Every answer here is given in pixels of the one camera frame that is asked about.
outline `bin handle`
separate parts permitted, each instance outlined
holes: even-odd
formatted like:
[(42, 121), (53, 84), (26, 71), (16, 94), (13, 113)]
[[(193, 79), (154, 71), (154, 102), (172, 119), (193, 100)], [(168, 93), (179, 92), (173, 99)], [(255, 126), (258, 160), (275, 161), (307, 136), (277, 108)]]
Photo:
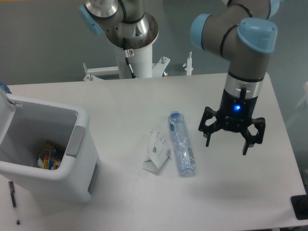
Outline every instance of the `bin handle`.
[(82, 144), (83, 137), (86, 133), (86, 129), (81, 126), (75, 126), (71, 135), (71, 138), (68, 142), (67, 148), (66, 148), (66, 155), (77, 157), (77, 154), (79, 152), (79, 149)]

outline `black object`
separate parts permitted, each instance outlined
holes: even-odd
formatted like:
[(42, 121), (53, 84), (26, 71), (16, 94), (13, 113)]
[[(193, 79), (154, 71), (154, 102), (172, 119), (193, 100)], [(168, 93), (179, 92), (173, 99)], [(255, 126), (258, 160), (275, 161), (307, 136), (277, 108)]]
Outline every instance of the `black object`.
[(291, 197), (295, 216), (298, 220), (308, 219), (308, 195), (297, 195)]
[[(257, 97), (245, 99), (246, 87), (241, 88), (240, 97), (230, 95), (224, 90), (218, 111), (214, 111), (210, 107), (206, 107), (203, 113), (199, 131), (202, 131), (204, 137), (207, 138), (206, 146), (209, 146), (211, 134), (220, 129), (232, 132), (240, 132), (245, 138), (243, 155), (246, 155), (249, 147), (253, 147), (255, 143), (261, 144), (265, 131), (265, 118), (252, 119)], [(206, 121), (215, 116), (216, 121), (211, 125), (205, 125)], [(254, 125), (258, 130), (256, 135), (251, 135), (248, 127)]]

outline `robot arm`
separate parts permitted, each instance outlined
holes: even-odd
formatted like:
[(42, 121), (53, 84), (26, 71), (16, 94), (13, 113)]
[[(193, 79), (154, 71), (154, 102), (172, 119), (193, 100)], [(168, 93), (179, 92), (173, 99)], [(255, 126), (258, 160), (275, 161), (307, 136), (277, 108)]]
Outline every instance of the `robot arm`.
[[(246, 141), (244, 155), (248, 147), (262, 143), (265, 119), (252, 119), (251, 116), (278, 31), (274, 23), (265, 19), (277, 12), (279, 2), (229, 0), (228, 9), (222, 15), (202, 14), (193, 22), (192, 42), (230, 61), (219, 110), (206, 107), (199, 126), (207, 138), (207, 146), (211, 134), (220, 129), (243, 135)], [(217, 120), (210, 126), (205, 125), (214, 116)], [(258, 130), (255, 136), (248, 130), (252, 124)]]
[(105, 31), (114, 44), (120, 78), (152, 77), (158, 24), (144, 11), (144, 0), (87, 0), (79, 11), (94, 34)]
[(143, 18), (144, 0), (87, 0), (79, 11), (85, 21), (90, 16), (105, 31), (121, 21), (133, 23)]

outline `white paper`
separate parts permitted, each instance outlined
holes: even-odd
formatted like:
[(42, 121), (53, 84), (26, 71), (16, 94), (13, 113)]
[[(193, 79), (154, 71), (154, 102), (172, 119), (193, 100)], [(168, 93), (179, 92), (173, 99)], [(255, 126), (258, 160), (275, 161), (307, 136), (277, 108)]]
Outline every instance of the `white paper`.
[(171, 156), (169, 144), (160, 131), (152, 131), (147, 147), (147, 158), (142, 168), (157, 172), (163, 163)]

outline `blue led light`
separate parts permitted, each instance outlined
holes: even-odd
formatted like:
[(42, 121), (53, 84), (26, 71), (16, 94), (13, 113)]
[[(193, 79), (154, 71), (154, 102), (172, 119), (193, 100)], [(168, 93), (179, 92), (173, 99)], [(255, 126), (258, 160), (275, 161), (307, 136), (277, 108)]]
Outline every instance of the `blue led light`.
[(235, 112), (238, 112), (238, 111), (240, 111), (240, 109), (241, 109), (241, 106), (240, 105), (234, 105), (234, 107), (233, 107), (233, 110), (235, 111)]

